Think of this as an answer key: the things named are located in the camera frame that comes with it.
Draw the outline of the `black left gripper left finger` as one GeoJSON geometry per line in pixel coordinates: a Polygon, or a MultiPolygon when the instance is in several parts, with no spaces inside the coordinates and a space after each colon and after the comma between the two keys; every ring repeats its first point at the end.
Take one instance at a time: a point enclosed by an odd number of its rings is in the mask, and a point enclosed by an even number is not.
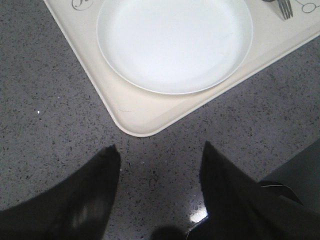
{"type": "Polygon", "coordinates": [[[68,178],[0,212],[2,240],[101,240],[115,201],[121,157],[102,148],[68,178]]]}

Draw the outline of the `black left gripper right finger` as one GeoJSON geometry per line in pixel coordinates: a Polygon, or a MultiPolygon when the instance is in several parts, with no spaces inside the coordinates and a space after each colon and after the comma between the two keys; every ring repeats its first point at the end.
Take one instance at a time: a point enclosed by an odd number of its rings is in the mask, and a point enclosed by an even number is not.
{"type": "Polygon", "coordinates": [[[215,240],[318,240],[320,216],[247,176],[209,141],[199,171],[215,240]]]}

